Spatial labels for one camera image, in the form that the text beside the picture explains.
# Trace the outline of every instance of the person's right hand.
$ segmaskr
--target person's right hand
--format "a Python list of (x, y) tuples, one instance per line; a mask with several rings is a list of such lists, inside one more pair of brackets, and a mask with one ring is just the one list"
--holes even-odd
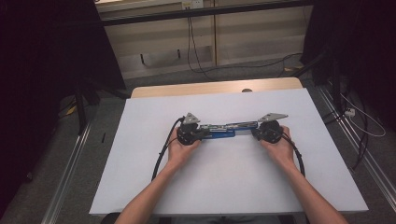
[(168, 164), (176, 169), (180, 169), (189, 159), (190, 154), (201, 144), (200, 140), (195, 141), (190, 146), (184, 146), (177, 140), (177, 129), (175, 128), (170, 137), (168, 150)]
[[(283, 133), (290, 137), (290, 130), (286, 126), (282, 126)], [(295, 167), (293, 158), (293, 147), (285, 139), (281, 138), (277, 143), (269, 143), (264, 140), (260, 144), (268, 151), (271, 159), (277, 163), (281, 168)]]

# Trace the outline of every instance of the black curtain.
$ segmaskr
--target black curtain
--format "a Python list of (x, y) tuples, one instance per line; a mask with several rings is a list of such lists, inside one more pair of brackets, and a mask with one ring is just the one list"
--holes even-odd
[(33, 171), (75, 82), (89, 77), (125, 88), (104, 27), (62, 28), (99, 20), (92, 0), (0, 0), (0, 217)]
[(394, 4), (387, 0), (316, 1), (301, 61), (326, 51), (327, 60), (313, 69), (314, 81), (325, 83), (337, 59), (352, 88), (396, 130), (395, 19)]

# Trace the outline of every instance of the metal bracket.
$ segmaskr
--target metal bracket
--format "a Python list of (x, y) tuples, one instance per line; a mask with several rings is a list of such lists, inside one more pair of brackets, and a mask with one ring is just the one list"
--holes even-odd
[(183, 120), (183, 124), (193, 124), (193, 123), (198, 123), (200, 120), (195, 117), (192, 113), (188, 113), (186, 118)]
[(265, 115), (264, 117), (259, 119), (259, 122), (269, 122), (272, 120), (276, 120), (276, 119), (284, 119), (287, 118), (288, 115), (285, 114), (275, 114), (275, 113), (269, 113), (267, 115)]

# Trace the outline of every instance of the white tabletop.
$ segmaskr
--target white tabletop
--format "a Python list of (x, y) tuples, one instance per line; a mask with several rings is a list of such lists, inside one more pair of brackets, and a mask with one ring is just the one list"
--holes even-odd
[[(339, 211), (365, 204), (305, 89), (130, 99), (125, 105), (90, 214), (120, 212), (150, 181), (172, 124), (188, 112), (202, 124), (288, 114), (311, 184)], [(163, 157), (162, 168), (167, 157)], [(175, 175), (154, 214), (253, 215), (301, 212), (286, 177), (251, 135), (204, 140)]]

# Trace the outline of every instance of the human arm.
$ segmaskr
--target human arm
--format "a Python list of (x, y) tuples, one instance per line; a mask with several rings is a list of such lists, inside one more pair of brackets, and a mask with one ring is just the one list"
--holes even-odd
[(116, 224), (146, 223), (174, 174), (201, 143), (201, 141), (195, 141), (191, 146), (183, 146), (177, 141), (177, 129), (173, 130), (170, 139), (167, 163), (157, 177), (125, 206)]
[[(290, 136), (289, 128), (283, 127), (283, 131), (287, 136)], [(288, 141), (282, 138), (275, 144), (263, 140), (260, 143), (286, 174), (311, 224), (347, 223), (344, 217), (315, 190), (297, 169), (293, 160), (293, 148)]]

